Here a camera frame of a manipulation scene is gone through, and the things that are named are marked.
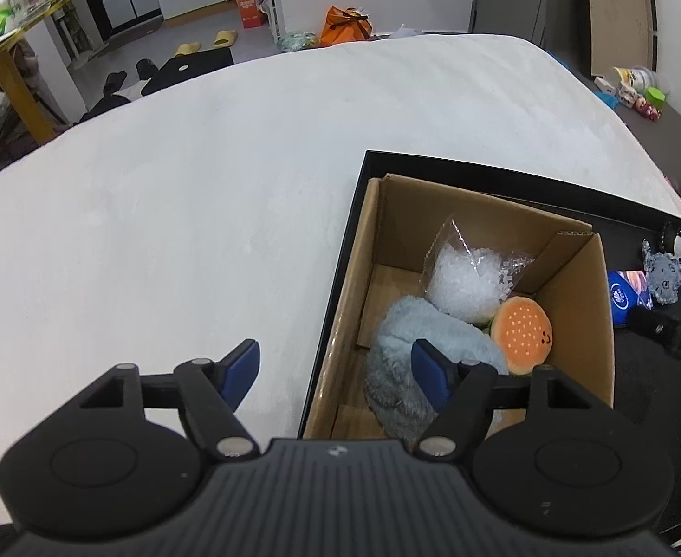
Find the grey fluffy plush toy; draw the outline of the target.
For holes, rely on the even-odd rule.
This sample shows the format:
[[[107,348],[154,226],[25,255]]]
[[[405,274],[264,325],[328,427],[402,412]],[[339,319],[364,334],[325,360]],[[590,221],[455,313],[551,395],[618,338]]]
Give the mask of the grey fluffy plush toy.
[[[384,432],[416,443],[450,399],[460,363],[508,372],[503,351],[478,327],[423,298],[393,303],[373,339],[364,378],[367,404]]]

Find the grey crochet coaster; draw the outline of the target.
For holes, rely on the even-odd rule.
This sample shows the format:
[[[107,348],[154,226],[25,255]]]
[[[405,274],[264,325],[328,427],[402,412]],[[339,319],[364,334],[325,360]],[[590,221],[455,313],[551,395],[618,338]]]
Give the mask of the grey crochet coaster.
[[[654,252],[648,239],[642,240],[644,273],[653,301],[660,305],[678,302],[681,289],[681,264],[664,252]]]

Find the blue tissue pack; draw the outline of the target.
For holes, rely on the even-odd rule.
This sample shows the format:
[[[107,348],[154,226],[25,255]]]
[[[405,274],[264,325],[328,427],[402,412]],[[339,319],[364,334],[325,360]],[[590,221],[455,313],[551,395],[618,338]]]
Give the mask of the blue tissue pack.
[[[613,326],[625,326],[627,313],[634,307],[653,308],[648,279],[641,270],[610,270],[607,282]]]

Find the burger plush toy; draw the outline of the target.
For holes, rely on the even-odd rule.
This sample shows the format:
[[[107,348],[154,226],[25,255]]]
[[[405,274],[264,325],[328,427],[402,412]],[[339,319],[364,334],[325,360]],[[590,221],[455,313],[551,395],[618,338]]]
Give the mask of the burger plush toy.
[[[510,374],[530,375],[552,351],[552,323],[535,300],[516,296],[496,312],[490,338],[503,352]]]

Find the clear bag of white beads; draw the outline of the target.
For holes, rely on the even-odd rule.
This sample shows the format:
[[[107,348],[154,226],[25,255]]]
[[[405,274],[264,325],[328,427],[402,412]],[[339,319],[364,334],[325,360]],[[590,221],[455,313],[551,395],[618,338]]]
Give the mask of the clear bag of white beads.
[[[423,295],[440,312],[486,327],[534,262],[524,252],[470,245],[449,216],[423,261]]]

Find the black lace white pouch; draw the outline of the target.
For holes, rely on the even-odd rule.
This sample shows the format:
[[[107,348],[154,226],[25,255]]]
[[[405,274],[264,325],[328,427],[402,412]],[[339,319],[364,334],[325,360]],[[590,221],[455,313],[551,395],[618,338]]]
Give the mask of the black lace white pouch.
[[[681,227],[666,223],[662,228],[662,251],[681,264]]]

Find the black shallow tray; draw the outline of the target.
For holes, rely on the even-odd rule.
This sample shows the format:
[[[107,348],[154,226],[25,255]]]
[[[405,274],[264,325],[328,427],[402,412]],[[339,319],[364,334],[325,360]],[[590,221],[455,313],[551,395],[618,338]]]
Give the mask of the black shallow tray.
[[[665,211],[504,168],[370,151],[300,433],[418,438],[432,410],[409,370],[417,338],[474,360],[497,343],[526,366],[544,343],[548,365],[668,454],[675,486],[656,528],[679,538],[681,362],[611,313],[630,298],[646,253],[673,252],[681,219]],[[668,313],[681,321],[681,287]]]

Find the brown cardboard box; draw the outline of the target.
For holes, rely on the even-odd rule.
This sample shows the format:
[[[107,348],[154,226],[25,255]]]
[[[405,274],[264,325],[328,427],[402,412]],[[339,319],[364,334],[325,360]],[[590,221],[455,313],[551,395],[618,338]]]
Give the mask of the brown cardboard box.
[[[404,176],[361,189],[307,438],[416,441],[434,418],[411,371],[421,338],[512,380],[545,363],[612,400],[610,291],[589,225]]]

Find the grey bench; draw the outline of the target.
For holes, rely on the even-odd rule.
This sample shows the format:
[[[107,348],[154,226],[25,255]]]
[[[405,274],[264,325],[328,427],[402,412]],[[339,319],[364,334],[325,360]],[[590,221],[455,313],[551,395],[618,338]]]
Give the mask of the grey bench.
[[[652,121],[618,101],[615,112],[681,197],[681,116],[670,104]]]

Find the green small container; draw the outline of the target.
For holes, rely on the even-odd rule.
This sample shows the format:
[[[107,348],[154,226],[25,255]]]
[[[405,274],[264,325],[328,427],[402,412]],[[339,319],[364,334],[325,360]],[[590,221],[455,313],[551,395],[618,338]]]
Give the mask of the green small container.
[[[658,110],[661,110],[666,103],[666,94],[662,92],[660,88],[654,87],[653,85],[646,89],[645,98],[651,106],[654,106]]]

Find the black laptop bag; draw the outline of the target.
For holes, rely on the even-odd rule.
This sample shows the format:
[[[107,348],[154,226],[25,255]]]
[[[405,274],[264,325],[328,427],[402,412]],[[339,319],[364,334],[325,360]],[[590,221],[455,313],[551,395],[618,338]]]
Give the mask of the black laptop bag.
[[[170,58],[142,89],[143,96],[150,96],[162,89],[173,87],[204,74],[220,71],[234,65],[231,49],[208,49]]]

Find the yellow slipper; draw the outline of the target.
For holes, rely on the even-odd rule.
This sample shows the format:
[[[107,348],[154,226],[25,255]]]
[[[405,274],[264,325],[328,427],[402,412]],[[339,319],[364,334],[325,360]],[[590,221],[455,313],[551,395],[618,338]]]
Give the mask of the yellow slipper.
[[[185,55],[191,55],[199,52],[202,49],[202,44],[199,42],[183,43],[178,48],[176,48],[173,54],[174,58],[185,57]]]
[[[237,32],[234,29],[220,30],[213,40],[214,49],[231,48],[237,40]]]

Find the large framed cork board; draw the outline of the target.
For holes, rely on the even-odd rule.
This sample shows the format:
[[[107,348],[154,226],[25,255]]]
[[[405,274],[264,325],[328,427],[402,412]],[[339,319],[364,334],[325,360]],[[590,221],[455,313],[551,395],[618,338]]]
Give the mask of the large framed cork board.
[[[655,0],[587,0],[587,4],[591,76],[607,76],[613,67],[645,67],[655,71]]]

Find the orange cardboard box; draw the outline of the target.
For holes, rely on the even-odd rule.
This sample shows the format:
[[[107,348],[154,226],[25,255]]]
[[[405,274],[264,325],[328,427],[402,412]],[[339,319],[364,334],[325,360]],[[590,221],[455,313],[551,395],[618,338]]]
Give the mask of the orange cardboard box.
[[[266,23],[267,15],[261,9],[264,0],[234,1],[236,2],[238,12],[240,13],[243,29],[259,28]]]

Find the orange bag on floor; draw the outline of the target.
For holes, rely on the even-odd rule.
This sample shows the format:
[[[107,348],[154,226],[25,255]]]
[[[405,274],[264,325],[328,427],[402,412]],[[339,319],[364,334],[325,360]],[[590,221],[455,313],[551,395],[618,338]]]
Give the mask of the orange bag on floor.
[[[367,14],[354,7],[340,9],[332,6],[326,12],[320,46],[332,46],[350,42],[367,42],[373,35],[373,26]]]

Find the yellow side table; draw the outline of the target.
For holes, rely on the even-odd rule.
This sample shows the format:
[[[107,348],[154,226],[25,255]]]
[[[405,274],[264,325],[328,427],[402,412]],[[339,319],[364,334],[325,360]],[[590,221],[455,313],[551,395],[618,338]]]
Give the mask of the yellow side table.
[[[18,28],[0,38],[0,89],[6,94],[15,113],[38,145],[52,141],[56,137],[56,132],[54,132],[52,124],[43,115],[41,108],[38,107],[26,82],[20,76],[12,57],[12,48],[26,36],[29,30],[69,3],[71,3],[71,0],[54,0],[41,12],[26,19]]]

